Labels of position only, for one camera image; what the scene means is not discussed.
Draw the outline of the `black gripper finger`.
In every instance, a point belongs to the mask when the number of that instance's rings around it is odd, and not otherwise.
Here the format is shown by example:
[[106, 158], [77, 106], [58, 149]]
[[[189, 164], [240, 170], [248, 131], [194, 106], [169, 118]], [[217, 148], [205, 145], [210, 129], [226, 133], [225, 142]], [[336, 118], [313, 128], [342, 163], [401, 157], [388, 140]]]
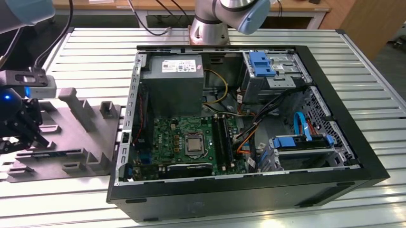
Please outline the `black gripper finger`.
[[23, 122], [19, 128], [22, 137], [30, 139], [30, 148], [47, 148], [50, 141], [41, 135], [41, 125], [43, 118], [41, 114], [41, 104], [38, 99], [23, 100]]
[[26, 137], [17, 138], [18, 141], [11, 142], [10, 137], [0, 138], [0, 153], [10, 154], [30, 148], [30, 139]]

